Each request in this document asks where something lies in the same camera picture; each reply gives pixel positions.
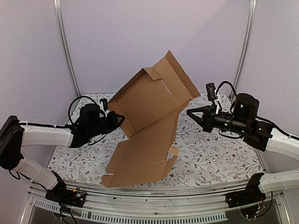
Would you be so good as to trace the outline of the brown cardboard box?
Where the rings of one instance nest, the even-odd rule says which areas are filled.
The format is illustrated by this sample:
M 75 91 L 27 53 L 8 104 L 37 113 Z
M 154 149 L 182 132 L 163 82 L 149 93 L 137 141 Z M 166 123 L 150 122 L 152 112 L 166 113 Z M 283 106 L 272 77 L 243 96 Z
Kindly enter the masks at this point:
M 119 142 L 102 176 L 106 188 L 126 187 L 164 179 L 179 149 L 176 139 L 180 112 L 199 91 L 172 52 L 142 68 L 109 101 L 108 108 L 125 117 Z

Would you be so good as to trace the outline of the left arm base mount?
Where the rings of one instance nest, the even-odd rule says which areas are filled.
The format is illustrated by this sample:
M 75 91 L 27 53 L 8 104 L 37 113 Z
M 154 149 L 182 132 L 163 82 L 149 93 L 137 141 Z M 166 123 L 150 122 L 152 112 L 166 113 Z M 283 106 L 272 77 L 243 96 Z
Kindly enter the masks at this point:
M 48 190 L 45 198 L 64 205 L 82 208 L 87 192 L 80 188 L 67 189 L 59 187 L 53 190 Z

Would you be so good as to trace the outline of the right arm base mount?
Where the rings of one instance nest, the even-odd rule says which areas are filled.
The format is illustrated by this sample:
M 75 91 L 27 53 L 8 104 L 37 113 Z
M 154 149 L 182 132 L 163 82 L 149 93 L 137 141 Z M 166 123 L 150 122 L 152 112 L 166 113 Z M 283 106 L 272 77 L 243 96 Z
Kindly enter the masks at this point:
M 225 201 L 229 208 L 240 208 L 245 219 L 255 219 L 264 208 L 266 195 L 255 190 L 240 190 L 227 193 Z

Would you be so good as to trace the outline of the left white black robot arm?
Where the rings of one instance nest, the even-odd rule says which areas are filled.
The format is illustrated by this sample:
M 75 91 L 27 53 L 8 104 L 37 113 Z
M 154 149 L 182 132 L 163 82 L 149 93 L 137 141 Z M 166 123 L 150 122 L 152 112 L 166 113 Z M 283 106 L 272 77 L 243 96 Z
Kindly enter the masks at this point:
M 48 194 L 64 203 L 74 193 L 67 190 L 65 182 L 57 173 L 24 158 L 21 148 L 34 145 L 69 148 L 92 145 L 92 138 L 113 132 L 124 120 L 125 116 L 95 103 L 83 106 L 78 119 L 65 126 L 21 122 L 11 115 L 0 130 L 0 166 L 39 183 Z

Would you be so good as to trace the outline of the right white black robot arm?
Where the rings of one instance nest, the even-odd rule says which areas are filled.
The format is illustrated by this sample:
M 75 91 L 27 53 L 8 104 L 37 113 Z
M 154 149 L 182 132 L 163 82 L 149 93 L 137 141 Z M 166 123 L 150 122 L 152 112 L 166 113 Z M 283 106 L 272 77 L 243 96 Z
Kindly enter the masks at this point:
M 220 132 L 236 133 L 249 146 L 299 158 L 299 138 L 285 133 L 273 122 L 257 116 L 259 101 L 247 93 L 239 93 L 232 104 L 233 112 L 222 112 L 218 106 L 210 105 L 187 110 L 186 114 L 200 125 L 204 132 L 217 128 Z M 242 200 L 252 203 L 261 194 L 276 190 L 297 189 L 298 169 L 268 174 L 252 175 L 242 192 Z

